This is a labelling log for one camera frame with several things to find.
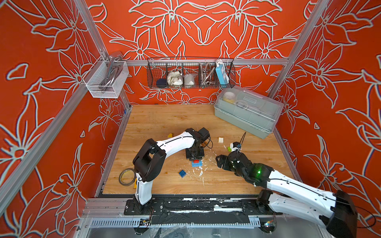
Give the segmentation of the light blue long lego brick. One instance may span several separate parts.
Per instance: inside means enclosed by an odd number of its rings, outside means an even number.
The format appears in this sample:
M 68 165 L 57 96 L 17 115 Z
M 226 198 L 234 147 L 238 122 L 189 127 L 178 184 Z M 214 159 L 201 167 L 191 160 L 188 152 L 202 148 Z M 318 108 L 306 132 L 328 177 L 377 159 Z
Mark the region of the light blue long lego brick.
M 195 167 L 201 167 L 202 165 L 203 165 L 202 160 L 200 160 L 200 162 L 197 163 L 197 164 L 193 163 L 193 161 L 191 162 L 191 166 L 192 166 L 193 168 L 195 168 Z

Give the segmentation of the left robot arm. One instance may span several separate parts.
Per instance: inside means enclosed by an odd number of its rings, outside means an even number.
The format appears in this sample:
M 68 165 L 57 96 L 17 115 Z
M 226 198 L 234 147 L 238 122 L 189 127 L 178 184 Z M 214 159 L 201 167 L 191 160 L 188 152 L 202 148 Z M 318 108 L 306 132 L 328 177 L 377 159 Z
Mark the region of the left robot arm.
M 163 141 L 148 139 L 133 159 L 137 179 L 136 203 L 145 206 L 151 201 L 153 181 L 160 174 L 168 157 L 185 150 L 187 160 L 202 160 L 203 144 L 208 140 L 210 133 L 205 128 L 199 131 L 186 129 L 180 135 Z

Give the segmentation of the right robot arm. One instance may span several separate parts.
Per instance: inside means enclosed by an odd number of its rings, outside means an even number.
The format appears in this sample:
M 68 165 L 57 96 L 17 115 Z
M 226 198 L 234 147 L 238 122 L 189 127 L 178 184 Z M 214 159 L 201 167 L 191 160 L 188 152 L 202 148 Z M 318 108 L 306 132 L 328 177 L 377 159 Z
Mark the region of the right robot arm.
M 216 157 L 217 166 L 242 177 L 263 190 L 257 198 L 262 213 L 289 214 L 323 227 L 335 238 L 357 236 L 358 213 L 349 194 L 321 190 L 262 163 L 252 163 L 244 153 L 233 151 Z

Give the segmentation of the teal blue lego brick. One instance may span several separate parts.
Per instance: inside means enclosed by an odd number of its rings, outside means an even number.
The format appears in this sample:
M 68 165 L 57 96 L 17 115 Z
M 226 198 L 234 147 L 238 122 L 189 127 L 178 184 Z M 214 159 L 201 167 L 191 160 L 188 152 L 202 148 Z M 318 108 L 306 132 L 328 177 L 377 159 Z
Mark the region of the teal blue lego brick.
M 181 178 L 184 178 L 187 174 L 186 174 L 186 172 L 184 170 L 181 170 L 179 172 L 179 175 L 180 175 Z

